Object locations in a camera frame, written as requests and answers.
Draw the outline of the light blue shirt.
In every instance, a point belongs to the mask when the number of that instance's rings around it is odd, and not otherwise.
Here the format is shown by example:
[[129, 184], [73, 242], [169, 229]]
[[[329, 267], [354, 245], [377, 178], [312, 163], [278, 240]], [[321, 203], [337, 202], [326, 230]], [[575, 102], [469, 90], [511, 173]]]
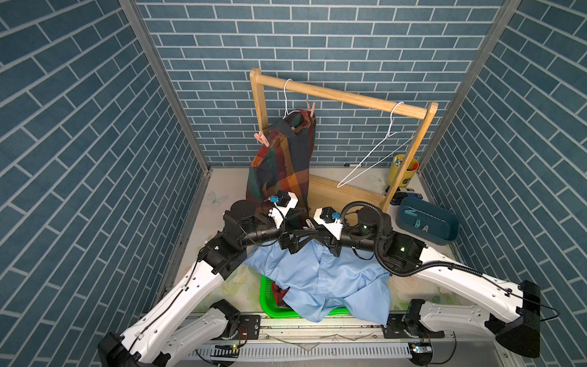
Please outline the light blue shirt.
[[284, 300], [307, 321], [319, 323], [332, 310], [345, 308], [362, 321], [387, 323], [390, 275], [365, 251], [344, 249], [335, 257], [312, 240], [293, 255], [278, 244], [258, 247], [245, 264], [288, 288]]

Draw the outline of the red black plaid shirt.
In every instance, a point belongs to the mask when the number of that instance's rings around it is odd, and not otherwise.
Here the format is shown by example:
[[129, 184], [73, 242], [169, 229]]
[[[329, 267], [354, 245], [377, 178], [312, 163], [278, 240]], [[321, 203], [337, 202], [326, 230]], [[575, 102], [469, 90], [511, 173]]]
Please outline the red black plaid shirt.
[[274, 302], [276, 304], [277, 307], [290, 307], [286, 301], [284, 300], [285, 295], [287, 294], [287, 292], [289, 291], [289, 289], [282, 289], [280, 288], [277, 284], [275, 284], [274, 282], [271, 284], [271, 292], [272, 292], [272, 296], [274, 298]]

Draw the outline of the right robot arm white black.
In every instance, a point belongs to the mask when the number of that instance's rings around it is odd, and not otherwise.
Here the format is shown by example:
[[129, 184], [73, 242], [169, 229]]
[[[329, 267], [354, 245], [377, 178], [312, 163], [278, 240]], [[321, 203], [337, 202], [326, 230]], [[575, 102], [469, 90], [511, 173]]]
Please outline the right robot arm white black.
[[541, 288], [532, 281], [519, 284], [486, 275], [446, 257], [411, 235], [396, 232], [391, 217], [364, 201], [347, 204], [338, 212], [330, 206], [316, 209], [308, 221], [314, 237], [339, 255], [350, 248], [355, 255], [371, 253], [377, 263], [397, 278], [420, 278], [471, 301], [471, 307], [448, 307], [412, 300], [404, 324], [417, 336], [445, 330], [477, 332], [495, 338], [506, 350], [536, 359], [541, 354]]

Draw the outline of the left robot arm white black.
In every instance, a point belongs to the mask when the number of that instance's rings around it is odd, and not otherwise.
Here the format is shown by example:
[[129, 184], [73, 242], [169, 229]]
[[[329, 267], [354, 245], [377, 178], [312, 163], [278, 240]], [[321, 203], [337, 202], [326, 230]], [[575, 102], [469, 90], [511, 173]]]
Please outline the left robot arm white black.
[[201, 345], [237, 330], [239, 311], [228, 301], [215, 302], [188, 325], [183, 322], [208, 294], [245, 261], [249, 246], [289, 237], [287, 214], [298, 198], [281, 191], [269, 199], [266, 214], [247, 200], [235, 202], [224, 215], [224, 227], [200, 249], [190, 270], [145, 316], [124, 332], [108, 333], [97, 350], [103, 366], [174, 366]]

